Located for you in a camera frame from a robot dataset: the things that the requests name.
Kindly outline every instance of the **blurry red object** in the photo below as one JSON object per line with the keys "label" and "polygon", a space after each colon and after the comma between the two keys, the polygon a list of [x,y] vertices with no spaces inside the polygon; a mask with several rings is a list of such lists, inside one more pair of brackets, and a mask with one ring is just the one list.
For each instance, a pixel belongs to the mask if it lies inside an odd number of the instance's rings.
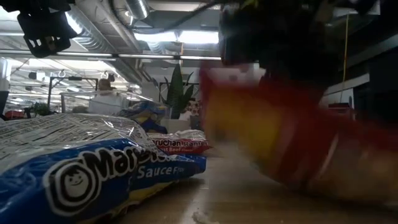
{"label": "blurry red object", "polygon": [[21,111],[7,111],[5,116],[8,119],[24,118],[24,112],[21,112]]}
{"label": "blurry red object", "polygon": [[217,74],[205,67],[200,76],[210,142],[236,141],[265,175],[293,189],[355,202],[398,202],[395,131],[340,116],[335,110],[349,110],[342,105],[319,108],[322,95],[313,86],[214,82]]}
{"label": "blurry red object", "polygon": [[355,112],[349,103],[332,103],[328,105],[329,110],[336,112],[336,114],[345,116],[349,119],[355,119]]}

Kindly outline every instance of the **person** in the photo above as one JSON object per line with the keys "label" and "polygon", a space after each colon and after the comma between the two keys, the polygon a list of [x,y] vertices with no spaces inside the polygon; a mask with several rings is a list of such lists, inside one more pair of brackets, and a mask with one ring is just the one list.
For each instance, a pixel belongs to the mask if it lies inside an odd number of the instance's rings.
{"label": "person", "polygon": [[[98,90],[113,90],[111,82],[107,79],[100,79],[98,82]],[[118,93],[100,93],[91,99],[88,112],[102,115],[114,115],[128,106],[129,100]]]}

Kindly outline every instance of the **instant noodle package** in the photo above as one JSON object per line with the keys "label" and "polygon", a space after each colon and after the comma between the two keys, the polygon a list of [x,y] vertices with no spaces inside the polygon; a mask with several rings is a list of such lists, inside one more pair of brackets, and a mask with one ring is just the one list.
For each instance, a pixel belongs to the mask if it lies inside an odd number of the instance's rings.
{"label": "instant noodle package", "polygon": [[0,223],[93,223],[204,172],[127,118],[56,114],[0,126]]}
{"label": "instant noodle package", "polygon": [[205,133],[199,130],[173,134],[148,133],[148,136],[159,149],[169,154],[201,154],[211,148]]}

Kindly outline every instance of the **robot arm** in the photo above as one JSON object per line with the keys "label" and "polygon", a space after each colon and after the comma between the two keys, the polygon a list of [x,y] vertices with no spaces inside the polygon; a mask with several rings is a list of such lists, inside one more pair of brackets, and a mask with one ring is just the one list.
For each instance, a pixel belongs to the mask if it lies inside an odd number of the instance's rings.
{"label": "robot arm", "polygon": [[74,0],[3,0],[7,12],[20,11],[18,22],[35,57],[43,58],[70,47],[78,34],[68,25],[65,12]]}
{"label": "robot arm", "polygon": [[326,24],[336,7],[366,14],[377,0],[247,0],[224,4],[220,52],[224,64],[259,62],[273,78],[304,82],[321,89],[338,70],[341,46]]}

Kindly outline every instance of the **cable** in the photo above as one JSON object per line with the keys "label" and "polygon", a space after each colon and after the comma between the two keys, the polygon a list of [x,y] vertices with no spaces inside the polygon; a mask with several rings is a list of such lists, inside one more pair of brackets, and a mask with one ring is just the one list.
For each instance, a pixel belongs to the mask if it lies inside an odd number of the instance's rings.
{"label": "cable", "polygon": [[17,71],[19,71],[22,68],[22,66],[24,66],[29,60],[30,60],[30,58],[28,58],[24,63],[22,63],[22,65],[20,65],[20,67],[17,67],[17,69],[15,69],[13,72],[11,72],[11,74],[8,76],[11,76],[14,73],[16,73]]}
{"label": "cable", "polygon": [[137,30],[134,29],[133,27],[129,27],[127,24],[125,24],[123,22],[123,20],[119,17],[118,12],[116,11],[116,8],[114,6],[114,0],[108,0],[109,3],[109,7],[111,9],[111,12],[115,15],[115,17],[118,19],[118,21],[128,30],[131,30],[133,28],[133,31],[137,34],[159,34],[159,33],[163,33],[163,32],[167,32],[170,30],[173,30],[175,28],[177,28],[179,25],[183,24],[184,22],[187,22],[188,20],[192,19],[193,17],[199,15],[200,13],[204,12],[205,10],[218,5],[218,4],[223,4],[223,3],[227,3],[227,2],[233,2],[233,1],[229,1],[229,0],[214,0],[213,2],[209,2],[208,4],[205,4],[204,6],[198,7],[196,10],[192,11],[189,15],[182,17],[181,19],[171,23],[169,26],[167,26],[166,28],[163,28],[161,30],[146,30],[146,31],[142,31],[142,30]]}
{"label": "cable", "polygon": [[343,81],[341,82],[340,103],[343,99],[343,91],[344,91],[344,84],[346,81],[346,71],[347,71],[348,21],[349,21],[349,14],[347,14],[347,20],[346,20],[346,42],[344,49]]}

